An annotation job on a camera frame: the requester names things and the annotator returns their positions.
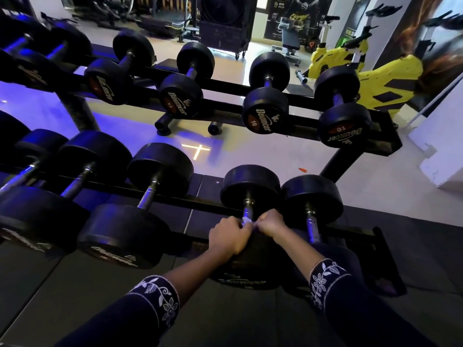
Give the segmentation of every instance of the dumbbell rack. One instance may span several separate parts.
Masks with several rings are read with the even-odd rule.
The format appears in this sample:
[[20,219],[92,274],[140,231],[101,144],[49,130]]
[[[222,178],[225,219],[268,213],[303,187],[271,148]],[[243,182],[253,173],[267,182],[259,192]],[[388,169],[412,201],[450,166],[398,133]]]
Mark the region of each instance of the dumbbell rack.
[[[95,56],[85,56],[81,58],[78,63],[73,63],[73,65],[88,67],[88,65],[95,59],[97,59]],[[112,60],[115,63],[119,63],[117,58],[113,58]],[[132,71],[130,71],[130,75],[139,77],[140,79],[135,81],[135,94],[128,102],[128,105],[156,111],[165,111],[159,100],[159,92],[156,89],[146,87],[146,84],[143,84],[143,82],[150,82],[151,85],[156,83],[156,86],[158,87],[160,83],[171,73],[172,72],[168,70],[158,69],[156,66],[134,68]],[[227,93],[235,96],[246,96],[253,89],[255,89],[240,84],[234,84],[214,79],[198,79],[197,82],[203,90]],[[29,82],[23,81],[21,78],[18,78],[15,83],[30,87],[32,89],[50,91],[43,87],[31,86]],[[85,108],[85,101],[82,100],[82,98],[96,98],[88,89],[86,81],[82,75],[64,73],[63,83],[60,89],[61,95],[67,94],[70,97],[74,96],[80,99],[82,101],[81,104],[83,108]],[[314,98],[286,93],[285,95],[288,98],[290,106],[319,110],[317,102]],[[229,104],[208,99],[202,100],[200,105],[200,111],[202,113],[201,115],[194,117],[194,120],[217,122],[244,127],[241,117],[241,105]],[[72,112],[70,111],[70,113],[72,113],[72,118],[75,122],[95,121],[89,117],[91,112],[88,112],[88,110],[85,109],[82,110],[82,117],[80,117],[80,110],[78,109],[78,105],[74,105]],[[383,112],[374,110],[371,110],[370,114],[373,121],[373,128],[369,133],[367,144],[361,149],[339,149],[323,169],[321,173],[322,176],[325,176],[336,182],[363,153],[389,156],[402,147],[402,142],[397,135],[390,116],[388,114],[384,114]],[[302,139],[319,140],[317,135],[317,126],[318,120],[316,119],[302,116],[289,116],[287,127],[284,131],[281,132],[281,134],[299,137]]]
[[[21,172],[20,167],[14,165],[0,164],[0,172],[7,174],[18,174]],[[39,172],[35,178],[50,182],[53,187],[68,185],[73,179],[66,176],[59,176],[50,173]],[[141,199],[143,191],[135,188],[131,184],[109,185],[94,181],[87,181],[86,188],[98,192],[110,193],[123,197]],[[227,208],[218,202],[212,202],[195,196],[186,195],[184,197],[168,197],[156,195],[156,202],[172,206],[182,207],[191,210],[199,210],[207,213],[241,217],[242,210]],[[307,232],[303,230],[295,231],[302,237],[307,238]],[[378,227],[373,229],[362,229],[358,227],[346,227],[330,224],[320,227],[321,237],[325,242],[328,238],[344,239],[353,252],[358,256],[366,285],[374,292],[380,295],[397,297],[406,294],[407,290],[399,272],[389,247],[384,239],[381,230]],[[195,258],[207,250],[208,241],[202,238],[192,237],[181,233],[171,233],[170,241],[166,248],[163,249],[165,254],[176,255],[184,258]],[[389,290],[380,287],[378,281],[387,282]],[[298,282],[297,287],[308,286],[307,281]],[[303,298],[306,291],[298,289],[290,292]]]

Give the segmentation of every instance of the dark blue sleeve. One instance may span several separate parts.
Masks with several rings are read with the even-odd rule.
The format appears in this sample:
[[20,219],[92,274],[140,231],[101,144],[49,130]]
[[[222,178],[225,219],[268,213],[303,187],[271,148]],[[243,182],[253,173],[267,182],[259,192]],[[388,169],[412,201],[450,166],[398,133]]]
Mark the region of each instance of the dark blue sleeve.
[[331,259],[315,266],[309,285],[314,307],[349,347],[436,346]]
[[161,276],[148,276],[55,347],[157,346],[179,309],[172,284]]

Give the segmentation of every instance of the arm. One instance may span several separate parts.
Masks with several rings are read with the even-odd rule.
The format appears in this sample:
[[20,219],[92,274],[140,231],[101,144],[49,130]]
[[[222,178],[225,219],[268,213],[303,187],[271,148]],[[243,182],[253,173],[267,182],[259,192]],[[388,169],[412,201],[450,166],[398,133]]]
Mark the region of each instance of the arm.
[[289,229],[276,210],[257,221],[308,280],[312,301],[347,346],[435,346],[337,263]]
[[251,231],[251,223],[240,229],[236,218],[222,219],[210,230],[205,253],[164,277],[148,276],[55,347],[156,346],[180,307],[213,271],[245,248]]

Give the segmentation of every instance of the white floor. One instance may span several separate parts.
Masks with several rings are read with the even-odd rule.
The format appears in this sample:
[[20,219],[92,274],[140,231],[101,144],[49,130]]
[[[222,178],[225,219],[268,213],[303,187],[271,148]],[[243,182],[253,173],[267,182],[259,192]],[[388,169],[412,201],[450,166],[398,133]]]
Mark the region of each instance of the white floor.
[[[116,31],[81,25],[93,43],[111,46]],[[175,40],[151,39],[158,62],[176,58],[181,48]],[[247,84],[252,60],[269,46],[254,44],[245,59],[235,61],[234,56],[215,52],[214,79]],[[308,65],[307,56],[301,65]],[[291,83],[299,81],[292,74]],[[243,98],[205,91],[207,99],[241,104]],[[259,164],[273,170],[281,183],[301,175],[299,168],[309,174],[319,174],[335,153],[335,149],[318,141],[286,137],[283,135],[257,135],[246,128],[224,126],[223,134],[210,137],[208,122],[181,121],[173,133],[160,137],[154,128],[161,112],[131,106],[111,106],[89,100],[102,131],[115,136],[135,154],[143,145],[163,141],[181,148],[193,159],[196,149],[189,145],[209,149],[200,151],[194,168],[197,173],[223,177],[226,172],[241,164]],[[24,122],[29,128],[47,128],[67,137],[78,133],[71,118],[55,94],[27,89],[16,84],[0,82],[0,110]],[[318,117],[318,112],[291,107],[291,114]],[[420,172],[418,165],[425,158],[405,135],[404,146],[390,157],[364,154],[338,181],[344,204],[414,218],[463,226],[463,195],[436,189]]]

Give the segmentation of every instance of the poster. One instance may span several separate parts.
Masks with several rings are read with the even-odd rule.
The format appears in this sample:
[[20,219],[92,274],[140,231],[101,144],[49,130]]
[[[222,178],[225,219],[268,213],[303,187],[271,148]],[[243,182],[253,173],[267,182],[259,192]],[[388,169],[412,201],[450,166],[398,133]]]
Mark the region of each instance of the poster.
[[332,0],[271,0],[264,39],[281,41],[281,30],[278,24],[282,17],[300,20],[304,23],[299,32],[299,42],[305,44],[309,29],[315,29],[314,36],[320,35],[318,21],[326,15]]
[[350,11],[349,18],[347,18],[347,22],[344,25],[344,29],[341,33],[341,37],[339,38],[338,43],[336,44],[336,47],[339,47],[346,41],[354,38],[360,20],[365,14],[370,1],[371,0],[355,0],[352,11]]
[[[403,54],[413,54],[426,31],[422,24],[447,11],[452,11],[452,15],[463,14],[463,0],[412,0],[375,69]],[[417,111],[422,110],[463,71],[462,30],[436,28],[432,41],[436,44],[423,58],[423,74],[416,85],[415,96],[408,102]]]

